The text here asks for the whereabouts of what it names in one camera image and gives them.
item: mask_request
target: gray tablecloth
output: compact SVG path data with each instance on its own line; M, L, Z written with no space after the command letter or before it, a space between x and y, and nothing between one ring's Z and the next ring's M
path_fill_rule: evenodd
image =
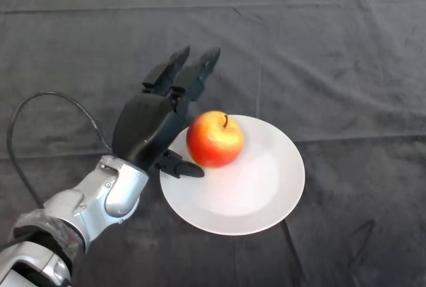
M82 101L110 138L148 70L192 46L222 56L190 118L251 115L283 130L306 165L287 221L310 286L424 286L425 0L0 0L0 135L27 95ZM20 117L17 154L43 198L103 152L72 105ZM35 207L0 144L0 238ZM275 226L208 234L181 220L153 175L135 215L91 247L75 286L290 286Z

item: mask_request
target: cable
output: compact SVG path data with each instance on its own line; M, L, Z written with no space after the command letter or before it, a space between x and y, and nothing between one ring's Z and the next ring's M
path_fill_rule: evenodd
M60 92L55 92L55 91L44 91L44 92L39 92L39 93L35 93L34 95L28 97L27 99L25 99L13 112L12 116L11 116L11 120L9 122L9 127L7 129L7 138L6 138L6 143L7 143L7 152L9 153L9 156L11 158L12 164L15 167L19 177L21 178L23 184L25 185L25 187L27 188L27 190L29 191L29 193L31 194L31 196L34 198L35 202L37 203L37 206L39 208L44 208L43 205L43 201L41 199L41 197L37 194L36 190L34 189L33 185L31 185L31 183L28 181L27 176L25 175L21 164L19 164L17 157L15 156L15 151L13 150L13 142L12 142L12 138L13 138L13 129L15 127L15 123L17 120L17 117L19 115L19 113L21 112L22 108L25 106L25 104L27 104L30 100L35 99L37 97L40 96L44 96L44 95L53 95L53 96L57 96L57 97L61 97L63 99L66 99L67 101L71 102L72 104L74 104L78 109L80 109L80 111L83 112L83 114L86 115L86 117L90 120L92 126L95 128L96 133L98 134L99 139L101 140L101 142L103 143L103 145L106 147L106 149L109 152L112 152L111 147L108 145L107 139L105 138L105 136L102 134L101 129L99 128L98 124L96 123L95 119L90 115L90 113L82 106L82 104L80 104L79 102L77 102L76 100L72 99L70 96L67 96L66 94L62 94Z
M18 238L15 238L15 239L13 239L13 240L11 240L11 241L9 241L9 242L1 245L0 246L0 252L3 251L6 248L12 247L12 246L14 246L16 244L19 244L21 242L24 242L24 241L30 239L30 237L32 237L32 235L34 235L34 233L35 232L28 232L28 233L26 233L26 234L24 234L24 235L22 235L22 236L20 236Z

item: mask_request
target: red apple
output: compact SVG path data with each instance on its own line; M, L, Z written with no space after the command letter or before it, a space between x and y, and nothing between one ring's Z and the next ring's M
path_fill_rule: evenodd
M186 145L200 166L221 167L234 161L244 146L244 134L238 123L219 111L194 119L186 133Z

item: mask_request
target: robotic hand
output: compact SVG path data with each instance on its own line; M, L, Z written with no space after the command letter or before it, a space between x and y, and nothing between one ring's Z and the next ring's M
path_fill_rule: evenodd
M21 242L0 253L0 287L71 286L72 270L91 242L136 210L150 168L176 178L204 176L199 166L168 147L219 55L213 49L183 67L187 47L151 71L142 93L122 110L112 140L114 154L103 156L80 184L54 195L44 209L20 216L10 238Z

